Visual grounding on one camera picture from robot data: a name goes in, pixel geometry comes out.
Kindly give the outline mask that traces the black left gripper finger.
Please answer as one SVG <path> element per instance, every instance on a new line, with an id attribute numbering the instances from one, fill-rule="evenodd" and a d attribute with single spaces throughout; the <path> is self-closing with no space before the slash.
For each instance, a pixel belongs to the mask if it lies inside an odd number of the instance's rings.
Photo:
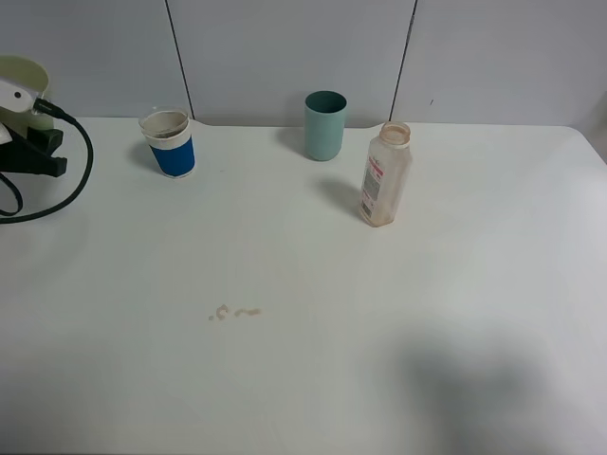
<path id="1" fill-rule="evenodd" d="M 53 155 L 62 145 L 64 132 L 59 129 L 40 130 L 28 127 L 27 141 L 44 155 Z"/>
<path id="2" fill-rule="evenodd" d="M 16 137 L 1 145 L 1 171 L 59 177 L 65 174 L 67 159 L 44 155 L 26 139 Z"/>

